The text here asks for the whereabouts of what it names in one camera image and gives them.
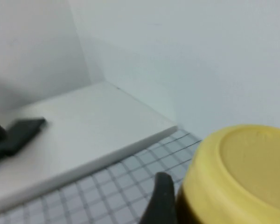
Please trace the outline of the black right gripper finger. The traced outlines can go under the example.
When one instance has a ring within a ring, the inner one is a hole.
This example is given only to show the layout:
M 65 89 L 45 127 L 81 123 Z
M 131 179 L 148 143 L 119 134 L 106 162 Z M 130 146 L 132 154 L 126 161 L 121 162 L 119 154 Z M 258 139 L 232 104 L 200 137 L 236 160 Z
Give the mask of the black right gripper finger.
M 176 224 L 175 189 L 172 177 L 158 172 L 154 179 L 151 199 L 140 219 L 140 224 Z

